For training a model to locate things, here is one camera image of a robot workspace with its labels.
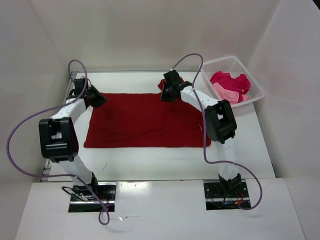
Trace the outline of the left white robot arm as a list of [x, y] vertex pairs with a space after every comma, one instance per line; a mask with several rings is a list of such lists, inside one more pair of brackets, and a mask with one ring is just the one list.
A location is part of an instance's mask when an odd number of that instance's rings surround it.
[[44, 158], [58, 164], [71, 176], [74, 197], [82, 201], [92, 201], [92, 193], [99, 194], [98, 180], [79, 156], [74, 123], [89, 106], [99, 108], [107, 98], [84, 77], [75, 79], [73, 83], [74, 89], [67, 97], [66, 106], [51, 118], [39, 121], [40, 149]]

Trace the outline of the dark red t-shirt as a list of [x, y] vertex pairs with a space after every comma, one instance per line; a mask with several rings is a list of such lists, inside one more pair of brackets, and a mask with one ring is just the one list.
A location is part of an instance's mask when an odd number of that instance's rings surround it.
[[203, 119], [180, 99], [161, 101], [160, 93], [103, 93], [93, 108], [85, 148], [201, 148]]

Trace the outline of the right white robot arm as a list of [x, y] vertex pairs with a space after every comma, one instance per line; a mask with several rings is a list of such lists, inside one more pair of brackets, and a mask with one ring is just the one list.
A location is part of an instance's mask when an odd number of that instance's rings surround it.
[[161, 100], [173, 102], [176, 99], [188, 103], [199, 110], [204, 117], [203, 132], [205, 137], [219, 143], [222, 160], [219, 161], [218, 179], [224, 197], [237, 191], [242, 178], [236, 166], [234, 137], [237, 123], [227, 100], [217, 100], [194, 88], [189, 81], [182, 81], [176, 70], [170, 70], [164, 75], [161, 90]]

